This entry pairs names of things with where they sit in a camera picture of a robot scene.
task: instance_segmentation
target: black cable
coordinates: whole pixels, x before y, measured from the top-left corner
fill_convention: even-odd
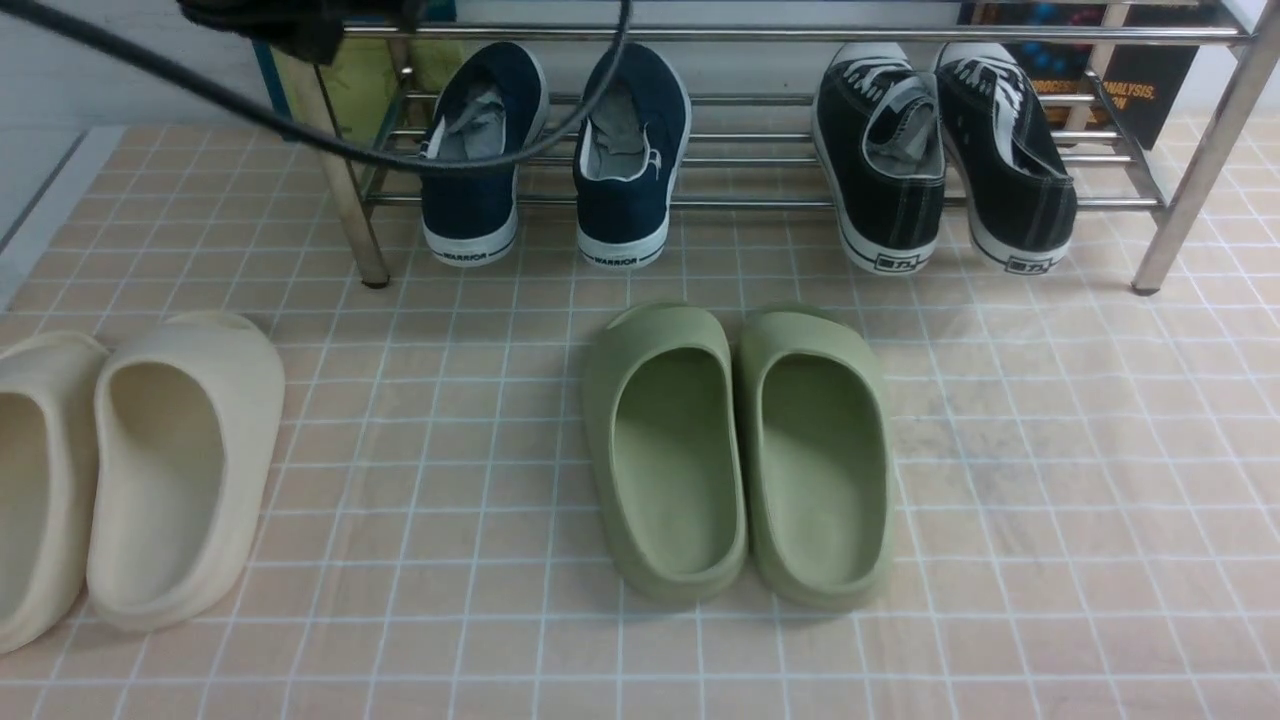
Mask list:
[[[618,0],[618,24],[614,29],[613,38],[609,41],[609,49],[607,53],[609,59],[608,69],[604,73],[603,82],[596,85],[588,96],[582,97],[573,113],[571,113],[563,123],[557,126],[556,129],[545,135],[538,142],[515,152],[507,152],[506,155],[479,160],[424,160],[420,158],[413,159],[403,155],[396,155],[393,152],[383,152],[380,150],[352,145],[332,135],[323,133],[310,126],[283,118],[271,108],[228,90],[227,87],[218,85],[207,77],[186,68],[169,58],[155,53],[154,50],[148,50],[131,40],[125,40],[124,37],[97,27],[93,23],[82,20],[74,15],[69,15],[56,8],[50,8],[49,5],[36,3],[35,0],[0,0],[0,13],[28,22],[36,27],[60,35],[87,47],[92,47],[104,55],[109,55],[122,63],[133,65],[150,76],[173,83],[230,111],[232,114],[273,129],[280,135],[289,136],[291,138],[297,138],[303,145],[310,145],[316,150],[332,152],[340,158],[346,158],[347,160],[364,163],[366,165],[380,165],[393,170],[424,174],[460,172],[480,173],[508,168],[541,155],[564,140],[564,137],[581,126],[588,114],[595,109],[595,105],[600,101],[600,97],[604,96],[604,92],[613,81],[613,77],[618,70],[618,65],[622,64],[622,46],[626,44],[627,33],[631,29],[631,5],[632,0]]]

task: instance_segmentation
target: shoe rack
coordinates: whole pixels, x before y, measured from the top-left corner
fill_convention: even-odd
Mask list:
[[[1088,0],[1059,0],[1083,3]],[[1213,22],[1202,27],[1121,27],[1125,9],[1133,4],[1151,5],[1210,5]],[[499,40],[604,42],[613,33],[612,26],[575,24],[474,24],[425,23],[416,29],[390,24],[351,23],[347,37],[381,38],[390,47],[399,69],[398,91],[384,117],[378,146],[394,152],[416,154],[421,137],[426,133],[428,108],[435,95],[415,88],[408,61],[408,40],[442,38],[476,42]],[[943,27],[869,27],[820,26],[764,28],[744,26],[640,26],[631,31],[636,42],[1021,42],[1092,44],[1094,51],[1079,91],[1069,95],[1044,95],[1046,106],[1073,108],[1066,128],[1055,133],[1060,145],[1101,145],[1102,152],[1064,154],[1069,167],[1120,167],[1124,168],[1137,190],[1137,195],[1082,196],[1080,211],[1149,213],[1156,222],[1156,232],[1146,256],[1133,278],[1138,295],[1153,295],[1169,274],[1178,252],[1187,240],[1196,218],[1208,197],[1228,155],[1244,129],[1253,106],[1257,104],[1271,72],[1280,58],[1280,0],[1267,0],[1257,23],[1248,20],[1234,0],[1124,0],[1105,14],[1101,27],[1080,26],[943,26]],[[1106,72],[1111,50],[1116,45],[1193,45],[1225,46],[1235,58],[1235,68],[1226,83],[1211,122],[1201,137],[1199,146],[1185,172],[1172,190],[1167,190],[1152,174],[1147,154],[1134,142],[1123,123],[1112,122],[1108,129],[1088,131],[1084,120],[1089,109],[1116,118],[1115,108],[1102,91],[1101,77]],[[328,92],[319,69],[289,60],[284,68],[297,90],[300,115],[308,123],[338,132],[329,104]],[[820,69],[814,70],[814,82]],[[553,94],[552,101],[571,105],[573,95]],[[695,106],[780,108],[808,106],[812,95],[769,94],[700,94],[692,96]],[[576,133],[567,142],[576,140]],[[744,146],[748,143],[808,143],[808,132],[695,132],[690,140],[690,156],[684,167],[701,168],[782,168],[817,164],[808,156],[758,156],[751,152],[727,156],[699,156],[699,143]],[[571,149],[561,154],[538,158],[534,165],[568,165]],[[384,190],[387,174],[374,168],[358,169],[334,156],[321,159],[330,182],[335,205],[347,231],[361,279],[369,287],[384,287],[390,282],[387,265],[379,250],[378,237],[370,214],[381,206],[416,206],[417,195]],[[524,205],[572,205],[572,195],[521,195]],[[961,206],[965,199],[950,196],[948,205]],[[677,193],[672,205],[700,210],[818,210],[832,208],[829,196],[809,197],[750,197],[745,195],[690,196]]]

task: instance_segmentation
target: sneaker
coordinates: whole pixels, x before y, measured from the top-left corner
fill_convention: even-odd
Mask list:
[[[531,142],[550,96],[538,60],[513,42],[480,49],[453,73],[435,104],[425,159],[495,158]],[[516,168],[484,174],[422,176],[422,232],[447,265],[498,260],[516,242]]]
[[[604,69],[600,60],[584,92],[599,85]],[[626,269],[658,259],[691,127],[689,91],[676,70],[653,50],[627,45],[613,85],[582,122],[573,154],[584,258]]]
[[[813,100],[813,141],[845,255],[882,275],[919,270],[937,245],[946,159],[932,76],[893,44],[852,42]]]
[[[1030,78],[1004,46],[970,42],[943,47],[937,76],[973,243],[1009,273],[1050,272],[1066,255],[1076,200]]]

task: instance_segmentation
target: beige slide sandal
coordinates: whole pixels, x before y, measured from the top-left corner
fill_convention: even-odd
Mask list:
[[[178,315],[111,356],[95,404],[90,601],[125,630],[192,618],[248,559],[284,406],[280,356],[239,315]]]
[[[36,639],[84,585],[106,350],[55,332],[0,356],[0,653]]]

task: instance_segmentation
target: floor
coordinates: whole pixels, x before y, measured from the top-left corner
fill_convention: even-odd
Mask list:
[[[1158,159],[1185,161],[1193,119]],[[681,183],[822,191],[815,170]],[[561,184],[550,170],[534,186]],[[1119,182],[1096,173],[1097,191]],[[948,215],[910,279],[855,272],[828,213],[682,214],[632,275],[575,256],[572,214],[456,272],[412,211],[397,282],[353,278],[312,155],[265,135],[134,128],[56,233],[0,345],[108,343],[224,307],[284,357],[257,544],[211,611],[147,637],[81,605],[0,657],[5,720],[1261,720],[1280,707],[1280,117],[1253,122],[1164,291],[1128,290],[1140,215],[1082,215],[1043,278],[998,274]],[[621,583],[579,427],[581,351],[630,304],[735,333],[803,300],[891,377],[896,562],[849,616],[748,570],[696,610]]]

